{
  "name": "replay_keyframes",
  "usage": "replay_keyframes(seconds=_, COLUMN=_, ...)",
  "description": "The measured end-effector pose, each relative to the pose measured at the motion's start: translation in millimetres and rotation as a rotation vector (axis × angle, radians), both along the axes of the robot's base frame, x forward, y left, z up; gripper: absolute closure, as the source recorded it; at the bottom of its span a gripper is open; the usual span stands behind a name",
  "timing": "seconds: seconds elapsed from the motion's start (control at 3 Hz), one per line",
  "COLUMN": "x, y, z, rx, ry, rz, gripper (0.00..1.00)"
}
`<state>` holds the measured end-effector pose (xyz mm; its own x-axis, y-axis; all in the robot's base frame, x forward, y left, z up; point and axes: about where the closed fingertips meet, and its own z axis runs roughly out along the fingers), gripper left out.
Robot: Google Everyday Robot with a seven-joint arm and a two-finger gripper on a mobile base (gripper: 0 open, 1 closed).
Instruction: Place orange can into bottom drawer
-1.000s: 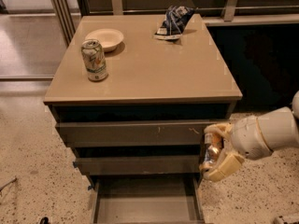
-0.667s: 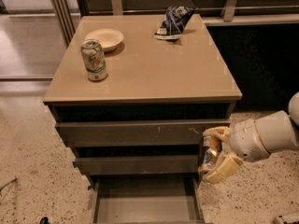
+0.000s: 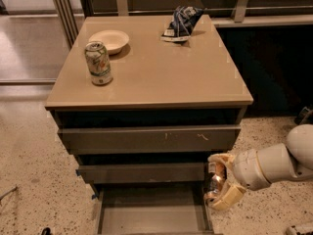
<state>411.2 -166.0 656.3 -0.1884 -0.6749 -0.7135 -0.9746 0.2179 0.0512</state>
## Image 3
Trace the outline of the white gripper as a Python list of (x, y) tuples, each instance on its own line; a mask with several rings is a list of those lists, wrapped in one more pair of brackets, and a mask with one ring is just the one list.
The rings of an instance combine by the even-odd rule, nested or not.
[(263, 174), (255, 149), (236, 156), (228, 153), (213, 154), (208, 157), (207, 161), (210, 167), (220, 163), (232, 169), (234, 177), (244, 186), (226, 182), (220, 190), (210, 190), (205, 193), (204, 202), (216, 211), (228, 210), (244, 196), (246, 188), (257, 191), (271, 185)]

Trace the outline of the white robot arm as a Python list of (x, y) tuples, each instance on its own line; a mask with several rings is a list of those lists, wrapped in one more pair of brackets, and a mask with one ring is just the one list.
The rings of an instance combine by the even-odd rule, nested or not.
[(204, 202), (224, 211), (237, 203), (247, 190), (257, 191), (281, 181), (313, 178), (313, 125), (293, 128), (286, 143), (237, 155), (214, 154), (207, 159), (208, 179)]

